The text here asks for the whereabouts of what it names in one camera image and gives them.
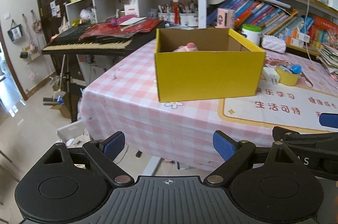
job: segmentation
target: light switch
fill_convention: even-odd
[[[11,14],[9,12],[5,13],[4,14],[4,18],[5,18],[5,20],[10,19],[11,18]]]

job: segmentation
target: blue gripper pad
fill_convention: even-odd
[[[319,116],[319,123],[322,126],[338,129],[338,114],[322,113]]]
[[[115,158],[124,149],[124,145],[125,136],[123,132],[116,132],[111,137],[101,142],[99,148],[105,156],[114,161]]]
[[[233,143],[231,143],[232,139],[226,139],[221,136],[217,132],[214,132],[213,135],[213,145],[215,150],[219,153],[219,155],[224,159],[224,161],[228,160],[231,156],[236,153],[237,147]]]

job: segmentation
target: yellow cup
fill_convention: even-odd
[[[280,68],[280,65],[278,65],[276,67],[276,72],[278,73],[279,77],[280,77],[280,83],[284,84],[284,85],[288,85],[291,87],[294,87],[300,77],[299,74],[293,74],[293,73],[289,73],[287,71],[284,71]]]

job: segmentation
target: pink checkered tablecloth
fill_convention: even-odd
[[[123,131],[126,143],[142,152],[209,171],[223,162],[212,145],[215,130],[236,141],[247,139],[257,146],[271,146],[271,128],[222,120],[217,113],[218,99],[159,103],[154,46],[154,40],[144,45],[85,89],[80,115],[94,139]],[[337,95],[327,82],[331,79],[314,71],[308,59],[267,51],[267,64],[276,61],[300,64],[304,80],[314,89]],[[315,63],[315,67],[326,73],[320,64]]]

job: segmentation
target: broom handle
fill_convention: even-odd
[[[62,67],[61,67],[61,76],[60,76],[60,87],[59,90],[61,90],[61,86],[62,86],[62,79],[63,79],[63,69],[65,67],[65,55],[62,59]]]

